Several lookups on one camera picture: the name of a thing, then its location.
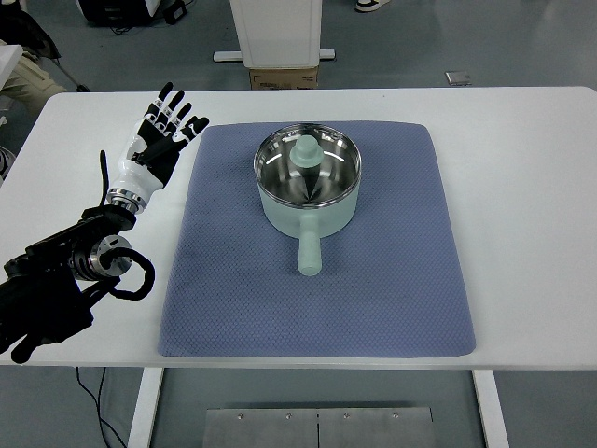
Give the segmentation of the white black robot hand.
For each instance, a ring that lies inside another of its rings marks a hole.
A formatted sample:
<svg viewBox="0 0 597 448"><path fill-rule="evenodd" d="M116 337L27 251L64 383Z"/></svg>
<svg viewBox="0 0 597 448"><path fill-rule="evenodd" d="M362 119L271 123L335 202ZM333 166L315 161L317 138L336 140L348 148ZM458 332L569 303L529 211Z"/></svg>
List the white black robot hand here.
<svg viewBox="0 0 597 448"><path fill-rule="evenodd" d="M135 215L142 213L154 192L166 187L180 152L209 124L189 117L191 104L183 104L183 91L166 83L135 123L118 160L118 178L107 191L107 202Z"/></svg>

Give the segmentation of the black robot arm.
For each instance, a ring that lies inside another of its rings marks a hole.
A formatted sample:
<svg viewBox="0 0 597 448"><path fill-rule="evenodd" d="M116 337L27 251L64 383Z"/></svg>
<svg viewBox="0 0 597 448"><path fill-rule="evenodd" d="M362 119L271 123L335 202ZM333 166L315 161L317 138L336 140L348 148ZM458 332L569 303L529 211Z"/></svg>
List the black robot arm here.
<svg viewBox="0 0 597 448"><path fill-rule="evenodd" d="M149 294L155 268L121 237L135 222L126 207L101 202L5 264L1 350L13 362L23 364L37 347L90 327L91 309L106 295L140 301Z"/></svg>

